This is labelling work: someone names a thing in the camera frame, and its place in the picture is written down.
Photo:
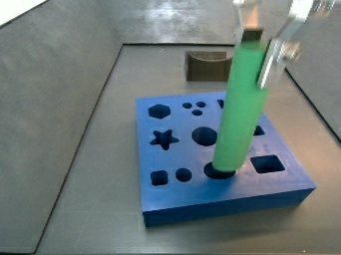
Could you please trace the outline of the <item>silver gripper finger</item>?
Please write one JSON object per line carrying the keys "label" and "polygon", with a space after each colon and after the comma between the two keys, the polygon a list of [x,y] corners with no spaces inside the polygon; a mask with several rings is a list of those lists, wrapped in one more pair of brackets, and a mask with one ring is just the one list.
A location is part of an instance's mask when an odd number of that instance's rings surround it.
{"label": "silver gripper finger", "polygon": [[276,36],[271,39],[257,85],[264,90],[273,86],[284,72],[287,64],[301,55],[299,42],[292,38],[309,17],[324,18],[329,15],[336,0],[292,0],[288,19]]}

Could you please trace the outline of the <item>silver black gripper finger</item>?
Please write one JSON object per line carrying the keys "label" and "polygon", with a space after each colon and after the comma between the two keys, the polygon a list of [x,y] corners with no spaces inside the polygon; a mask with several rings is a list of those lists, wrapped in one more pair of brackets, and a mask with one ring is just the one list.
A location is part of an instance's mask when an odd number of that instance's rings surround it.
{"label": "silver black gripper finger", "polygon": [[264,32],[258,18],[261,2],[263,0],[233,0],[236,13],[234,39],[237,43],[261,40]]}

